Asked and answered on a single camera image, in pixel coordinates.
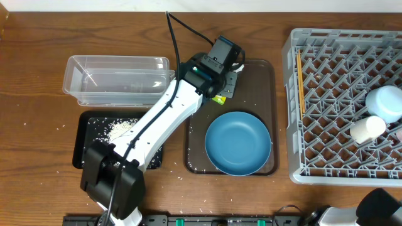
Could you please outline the yellow green snack wrapper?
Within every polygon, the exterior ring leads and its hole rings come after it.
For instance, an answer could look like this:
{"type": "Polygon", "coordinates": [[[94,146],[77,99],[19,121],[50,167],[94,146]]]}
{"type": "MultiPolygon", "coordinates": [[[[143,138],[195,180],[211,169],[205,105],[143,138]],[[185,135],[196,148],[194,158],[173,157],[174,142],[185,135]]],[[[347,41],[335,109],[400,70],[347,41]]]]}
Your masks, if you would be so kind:
{"type": "Polygon", "coordinates": [[[224,105],[227,97],[216,95],[215,97],[212,98],[213,101],[220,105],[224,105]]]}

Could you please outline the dark blue bowl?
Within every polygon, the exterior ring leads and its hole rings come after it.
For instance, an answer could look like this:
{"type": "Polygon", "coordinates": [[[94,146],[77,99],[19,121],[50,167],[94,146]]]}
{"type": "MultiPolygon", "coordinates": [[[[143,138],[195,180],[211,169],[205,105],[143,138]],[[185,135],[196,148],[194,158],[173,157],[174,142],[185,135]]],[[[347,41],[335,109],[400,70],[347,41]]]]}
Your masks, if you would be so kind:
{"type": "Polygon", "coordinates": [[[208,127],[205,152],[210,162],[231,176],[259,171],[269,159],[272,139],[258,117],[241,111],[222,114],[208,127]]]}

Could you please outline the wooden chopstick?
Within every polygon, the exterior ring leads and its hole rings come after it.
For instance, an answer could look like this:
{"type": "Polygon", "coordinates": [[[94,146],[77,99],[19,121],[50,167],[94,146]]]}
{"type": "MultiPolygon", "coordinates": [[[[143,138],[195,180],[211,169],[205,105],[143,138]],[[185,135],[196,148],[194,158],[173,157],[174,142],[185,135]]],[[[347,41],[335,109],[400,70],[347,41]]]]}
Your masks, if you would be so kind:
{"type": "Polygon", "coordinates": [[[306,111],[306,107],[305,107],[305,96],[304,96],[304,86],[303,86],[302,58],[301,58],[300,50],[298,50],[298,75],[299,75],[299,89],[300,89],[300,95],[301,95],[302,113],[304,114],[306,111]]]}
{"type": "Polygon", "coordinates": [[[296,56],[296,65],[297,65],[297,77],[298,77],[298,92],[299,92],[299,104],[300,104],[300,120],[303,120],[303,113],[304,113],[304,102],[303,102],[303,78],[302,78],[302,62],[301,62],[301,55],[298,51],[296,56]]]}

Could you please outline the white rice pile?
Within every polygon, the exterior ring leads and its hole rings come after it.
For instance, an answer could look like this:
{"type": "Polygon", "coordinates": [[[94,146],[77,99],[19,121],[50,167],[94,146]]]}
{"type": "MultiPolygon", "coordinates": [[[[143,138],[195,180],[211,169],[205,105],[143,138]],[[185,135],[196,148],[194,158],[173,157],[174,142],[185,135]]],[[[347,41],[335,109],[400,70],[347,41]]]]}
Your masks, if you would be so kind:
{"type": "Polygon", "coordinates": [[[113,139],[129,131],[138,118],[91,117],[87,122],[83,150],[96,140],[108,145],[113,139]]]}

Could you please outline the light blue small bowl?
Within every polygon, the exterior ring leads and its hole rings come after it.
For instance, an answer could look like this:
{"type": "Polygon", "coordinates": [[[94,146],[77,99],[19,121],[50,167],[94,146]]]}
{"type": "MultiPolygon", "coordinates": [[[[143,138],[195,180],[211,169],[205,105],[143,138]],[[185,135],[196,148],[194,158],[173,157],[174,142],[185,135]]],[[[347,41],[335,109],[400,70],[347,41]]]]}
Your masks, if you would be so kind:
{"type": "Polygon", "coordinates": [[[374,89],[368,93],[365,104],[371,116],[394,123],[401,118],[401,89],[392,85],[374,89]]]}

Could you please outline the pink white cup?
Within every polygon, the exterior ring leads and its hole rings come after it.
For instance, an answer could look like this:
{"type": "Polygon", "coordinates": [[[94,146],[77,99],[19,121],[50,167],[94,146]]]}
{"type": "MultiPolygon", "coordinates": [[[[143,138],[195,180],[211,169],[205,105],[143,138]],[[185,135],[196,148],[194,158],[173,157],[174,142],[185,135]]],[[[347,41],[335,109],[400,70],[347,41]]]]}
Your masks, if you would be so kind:
{"type": "Polygon", "coordinates": [[[396,137],[398,138],[398,140],[399,140],[400,142],[402,142],[402,129],[400,129],[400,130],[398,130],[398,131],[396,132],[396,137]]]}

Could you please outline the white tissue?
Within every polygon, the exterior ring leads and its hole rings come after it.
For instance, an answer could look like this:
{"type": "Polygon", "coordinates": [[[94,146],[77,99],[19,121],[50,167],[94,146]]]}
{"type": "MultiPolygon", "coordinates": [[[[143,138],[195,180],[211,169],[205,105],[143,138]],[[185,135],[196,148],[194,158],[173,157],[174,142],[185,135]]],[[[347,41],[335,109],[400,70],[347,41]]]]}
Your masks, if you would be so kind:
{"type": "Polygon", "coordinates": [[[243,68],[244,68],[243,63],[234,63],[231,67],[231,71],[238,73],[238,72],[241,72],[243,68]]]}

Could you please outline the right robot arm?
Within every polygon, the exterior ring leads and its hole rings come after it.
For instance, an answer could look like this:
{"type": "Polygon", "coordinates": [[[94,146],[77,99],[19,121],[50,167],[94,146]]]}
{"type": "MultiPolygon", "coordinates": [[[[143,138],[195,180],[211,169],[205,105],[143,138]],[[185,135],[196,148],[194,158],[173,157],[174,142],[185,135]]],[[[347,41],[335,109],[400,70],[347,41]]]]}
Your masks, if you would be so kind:
{"type": "Polygon", "coordinates": [[[401,202],[385,189],[376,188],[356,208],[326,205],[299,220],[298,225],[401,226],[401,202]]]}

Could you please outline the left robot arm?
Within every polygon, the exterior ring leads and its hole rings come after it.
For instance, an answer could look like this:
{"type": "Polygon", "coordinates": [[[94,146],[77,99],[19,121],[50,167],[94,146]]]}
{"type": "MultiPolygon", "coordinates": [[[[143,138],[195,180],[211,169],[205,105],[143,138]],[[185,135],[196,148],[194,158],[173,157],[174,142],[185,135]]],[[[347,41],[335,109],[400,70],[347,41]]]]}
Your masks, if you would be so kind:
{"type": "Polygon", "coordinates": [[[110,144],[94,141],[84,152],[80,187],[104,213],[97,225],[139,225],[138,210],[146,187],[144,172],[172,132],[202,104],[223,94],[232,97],[238,58],[245,51],[219,36],[209,53],[197,53],[179,64],[176,78],[135,125],[110,144]]]}

